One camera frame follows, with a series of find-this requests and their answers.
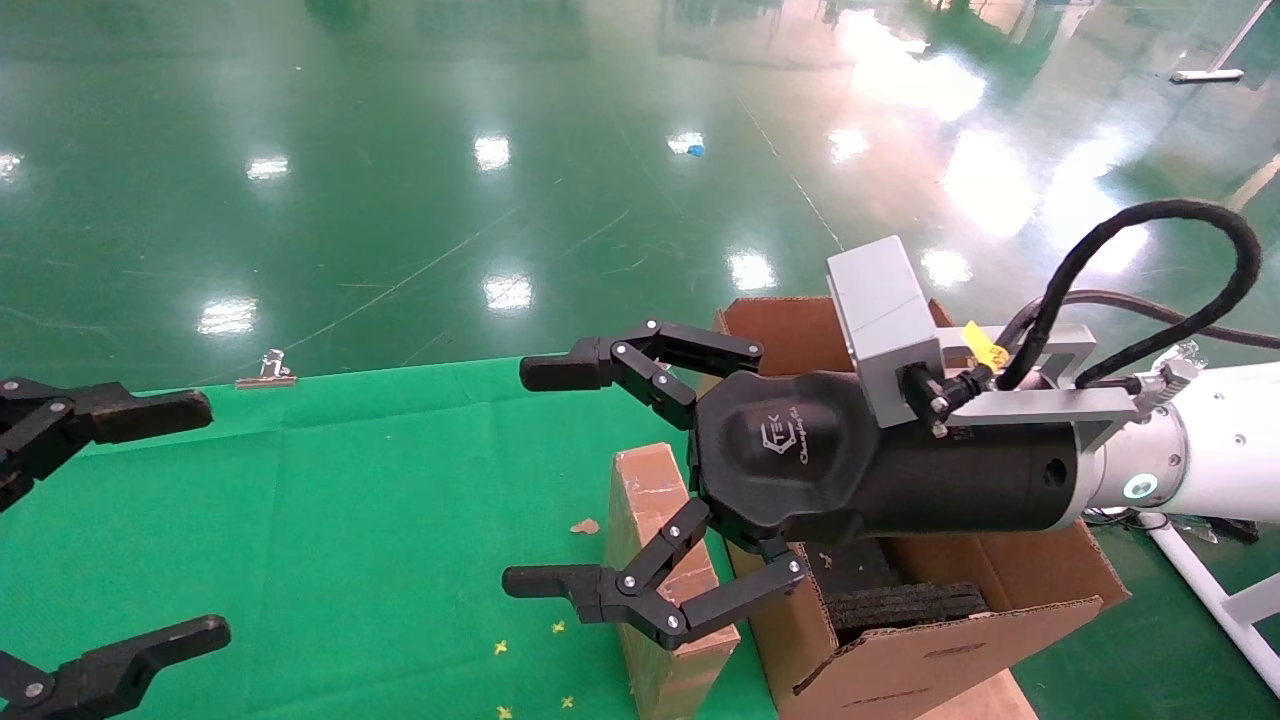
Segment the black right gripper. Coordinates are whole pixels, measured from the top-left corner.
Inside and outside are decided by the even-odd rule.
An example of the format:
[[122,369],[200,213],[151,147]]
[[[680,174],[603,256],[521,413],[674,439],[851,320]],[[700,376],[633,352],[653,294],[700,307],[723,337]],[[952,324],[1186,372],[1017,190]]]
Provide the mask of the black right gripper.
[[[512,566],[513,598],[561,597],[584,624],[628,625],[664,650],[732,626],[767,600],[794,592],[806,562],[785,542],[841,544],[870,537],[1041,532],[1083,507],[1083,461],[1069,421],[963,421],[991,398],[987,370],[901,379],[908,419],[884,427],[854,372],[772,377],[763,345],[673,322],[648,320],[588,337],[566,354],[520,360],[530,392],[618,386],[690,433],[692,497],[623,569]],[[723,379],[698,400],[682,368]],[[681,603],[662,583],[707,530],[764,553],[765,566]]]

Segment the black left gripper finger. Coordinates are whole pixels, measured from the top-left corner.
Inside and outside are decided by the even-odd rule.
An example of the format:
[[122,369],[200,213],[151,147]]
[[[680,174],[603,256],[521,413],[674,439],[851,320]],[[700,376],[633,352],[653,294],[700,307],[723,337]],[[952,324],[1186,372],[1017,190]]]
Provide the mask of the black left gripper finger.
[[24,498],[91,443],[122,445],[212,423],[207,396],[183,389],[136,396],[116,382],[72,389],[26,378],[1,387],[1,510]]
[[230,643],[228,621],[206,615],[91,650],[46,673],[3,653],[3,719],[110,719],[138,708],[154,678]]

